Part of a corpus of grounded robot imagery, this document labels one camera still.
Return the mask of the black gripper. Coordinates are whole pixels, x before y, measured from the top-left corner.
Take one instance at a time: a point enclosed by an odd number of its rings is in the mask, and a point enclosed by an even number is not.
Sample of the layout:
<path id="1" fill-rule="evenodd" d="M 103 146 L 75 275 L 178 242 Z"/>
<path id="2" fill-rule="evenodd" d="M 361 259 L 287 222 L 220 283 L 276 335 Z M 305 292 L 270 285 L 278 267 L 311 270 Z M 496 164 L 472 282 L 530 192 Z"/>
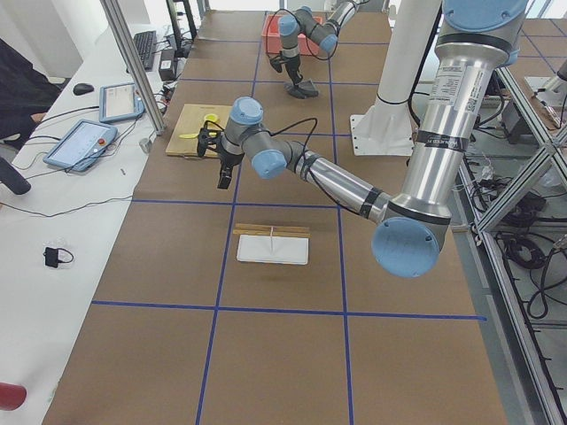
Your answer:
<path id="1" fill-rule="evenodd" d="M 299 91 L 304 90 L 305 82 L 303 81 L 303 75 L 300 72 L 300 55 L 296 55 L 291 58 L 284 57 L 283 64 L 291 79 L 291 88 Z"/>
<path id="2" fill-rule="evenodd" d="M 217 184 L 218 189 L 228 189 L 232 181 L 232 171 L 235 166 L 238 166 L 243 158 L 244 153 L 233 154 L 225 149 L 218 148 L 218 155 L 221 161 L 221 169 L 219 173 L 219 181 Z"/>

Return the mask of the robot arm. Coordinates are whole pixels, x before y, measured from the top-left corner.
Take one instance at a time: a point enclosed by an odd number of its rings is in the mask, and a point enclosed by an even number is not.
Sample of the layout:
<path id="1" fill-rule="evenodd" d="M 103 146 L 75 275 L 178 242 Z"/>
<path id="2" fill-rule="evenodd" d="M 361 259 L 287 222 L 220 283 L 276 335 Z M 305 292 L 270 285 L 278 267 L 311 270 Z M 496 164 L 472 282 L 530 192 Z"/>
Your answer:
<path id="1" fill-rule="evenodd" d="M 317 97 L 319 91 L 311 80 L 305 81 L 300 72 L 299 36 L 316 44 L 330 58 L 338 44 L 342 26 L 351 19 L 366 1 L 343 1 L 322 24 L 318 23 L 307 6 L 283 15 L 278 21 L 281 49 L 270 59 L 270 65 L 278 73 L 285 69 L 290 82 L 284 84 L 287 93 L 298 99 Z"/>
<path id="2" fill-rule="evenodd" d="M 436 55 L 439 68 L 408 164 L 401 192 L 389 196 L 305 144 L 280 141 L 263 125 L 261 104 L 236 99 L 216 137 L 221 161 L 218 185 L 226 189 L 244 158 L 263 179 L 292 171 L 331 201 L 377 224 L 373 255 L 405 278 L 429 272 L 442 250 L 451 220 L 450 193 L 493 71 L 517 59 L 523 1 L 445 1 Z"/>

